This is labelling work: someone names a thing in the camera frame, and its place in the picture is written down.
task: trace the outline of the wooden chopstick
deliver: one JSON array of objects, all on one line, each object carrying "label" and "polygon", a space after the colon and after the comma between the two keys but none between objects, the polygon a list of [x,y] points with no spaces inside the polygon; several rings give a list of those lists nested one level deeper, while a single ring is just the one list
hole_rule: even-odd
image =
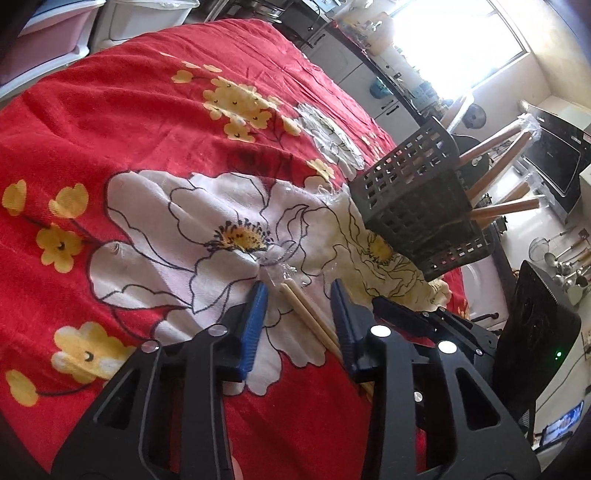
[{"label": "wooden chopstick", "polygon": [[509,149],[497,160],[492,168],[487,171],[475,184],[466,192],[472,206],[476,205],[482,196],[491,188],[497,177],[502,175],[511,165],[513,160],[521,153],[531,139],[531,132],[523,132]]},{"label": "wooden chopstick", "polygon": [[[337,342],[334,342],[331,340],[329,334],[324,331],[322,324],[314,318],[311,311],[308,311],[308,309],[304,306],[304,304],[297,297],[296,293],[292,291],[292,289],[290,288],[292,285],[295,285],[296,287],[298,287],[298,285],[293,280],[291,280],[291,281],[289,281],[289,283],[286,282],[286,283],[282,283],[281,285],[279,285],[279,291],[281,293],[283,293],[283,295],[285,296],[285,299],[289,302],[291,307],[300,316],[302,321],[312,331],[312,333],[316,336],[316,338],[320,341],[320,343],[322,343],[322,345],[324,345],[324,347],[330,353],[332,353],[339,360],[340,364],[342,365],[343,364],[343,354],[340,351],[338,338],[337,338]],[[320,308],[318,307],[318,305],[316,305],[304,293],[304,291],[301,288],[299,288],[299,290],[301,292],[301,295],[303,295],[306,298],[307,304],[313,305],[315,307],[314,310],[316,312],[319,312]],[[362,383],[361,386],[367,392],[367,395],[368,395],[369,399],[371,400],[371,398],[374,396],[374,386],[370,383]]]},{"label": "wooden chopstick", "polygon": [[302,302],[304,307],[306,307],[306,310],[310,312],[310,314],[314,317],[314,320],[316,320],[316,323],[320,325],[326,335],[328,335],[328,337],[338,345],[339,337],[337,337],[336,332],[329,327],[330,320],[326,317],[320,307],[314,303],[308,295],[305,294],[304,290],[293,280],[293,278],[288,278],[285,280],[285,284],[290,288],[298,300]]},{"label": "wooden chopstick", "polygon": [[525,212],[526,210],[534,210],[536,208],[540,208],[540,197],[513,200],[512,202],[476,208],[471,211],[470,218],[472,220],[496,218],[501,215],[507,215],[508,213]]},{"label": "wooden chopstick", "polygon": [[[525,197],[529,192],[530,192],[530,185],[526,181],[523,181],[519,185],[517,185],[517,187],[515,187],[513,190],[511,190],[507,195],[505,195],[501,200],[496,202],[495,205],[499,205],[499,204],[505,203],[505,202],[512,202],[513,200],[519,200],[520,198]],[[485,229],[492,222],[494,222],[497,218],[499,218],[499,217],[496,216],[496,217],[491,217],[488,219],[481,219],[481,220],[477,220],[476,223],[478,223],[478,226],[481,229]]]},{"label": "wooden chopstick", "polygon": [[503,142],[509,140],[511,137],[517,135],[520,132],[520,125],[514,125],[508,128],[508,130],[506,131],[501,130],[500,132],[497,132],[492,137],[487,138],[486,140],[484,140],[484,142],[480,143],[471,150],[468,150],[466,153],[462,154],[460,156],[460,163],[458,164],[458,166],[461,167],[462,165],[466,165],[467,163],[470,163],[472,160],[475,160],[478,157],[483,156],[491,148],[502,144]]}]

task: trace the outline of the white flower print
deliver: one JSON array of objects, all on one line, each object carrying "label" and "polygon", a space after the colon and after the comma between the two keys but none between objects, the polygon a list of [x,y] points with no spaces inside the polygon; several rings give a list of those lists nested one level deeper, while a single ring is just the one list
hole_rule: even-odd
[{"label": "white flower print", "polygon": [[366,169],[361,150],[332,118],[307,103],[294,108],[300,114],[295,121],[312,137],[322,156],[337,165],[347,180],[353,180],[358,171]]},{"label": "white flower print", "polygon": [[[370,306],[372,296],[384,294],[411,308],[436,308],[440,289],[408,260],[375,244],[346,187],[337,194],[319,192],[325,185],[321,177],[309,177],[302,189],[232,173],[188,180],[161,171],[118,174],[109,181],[108,213],[129,243],[111,242],[93,254],[94,294],[126,309],[168,306],[155,337],[166,344],[188,340],[244,302],[257,278],[265,280],[261,260],[273,248],[329,317],[331,275],[344,279],[358,303]],[[278,381],[279,352],[298,367],[325,360],[324,347],[271,290],[246,379],[253,393],[264,395]]]}]

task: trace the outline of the bright window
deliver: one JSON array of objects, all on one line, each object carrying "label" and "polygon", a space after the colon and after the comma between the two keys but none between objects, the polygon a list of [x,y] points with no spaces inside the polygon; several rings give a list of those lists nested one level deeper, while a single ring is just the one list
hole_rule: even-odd
[{"label": "bright window", "polygon": [[488,0],[410,0],[392,15],[394,45],[453,99],[525,53]]}]

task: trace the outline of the plastic storage box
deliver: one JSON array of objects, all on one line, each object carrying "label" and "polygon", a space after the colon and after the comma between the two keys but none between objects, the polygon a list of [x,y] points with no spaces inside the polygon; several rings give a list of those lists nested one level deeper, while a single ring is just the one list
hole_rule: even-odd
[{"label": "plastic storage box", "polygon": [[0,98],[89,53],[97,9],[105,0],[48,0],[0,63]]},{"label": "plastic storage box", "polygon": [[181,25],[198,6],[198,0],[108,0],[97,22],[92,51]]}]

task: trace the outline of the cabinet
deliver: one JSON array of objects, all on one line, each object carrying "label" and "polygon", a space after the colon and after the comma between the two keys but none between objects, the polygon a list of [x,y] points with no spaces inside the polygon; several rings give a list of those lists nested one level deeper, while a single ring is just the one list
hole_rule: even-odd
[{"label": "cabinet", "polygon": [[361,64],[339,83],[339,87],[351,95],[351,97],[353,97],[363,110],[365,110],[372,118],[376,118],[382,113],[385,113],[388,107],[394,106],[397,101],[394,95],[388,95],[384,98],[377,99],[369,93],[369,88],[372,86],[375,79],[375,73],[373,73],[366,65]]},{"label": "cabinet", "polygon": [[318,39],[311,43],[313,48],[306,47],[302,52],[335,83],[340,83],[361,65],[361,60],[329,33],[322,32]]},{"label": "cabinet", "polygon": [[375,121],[392,137],[392,140],[397,145],[404,142],[418,130],[418,123],[400,102],[388,108]]}]

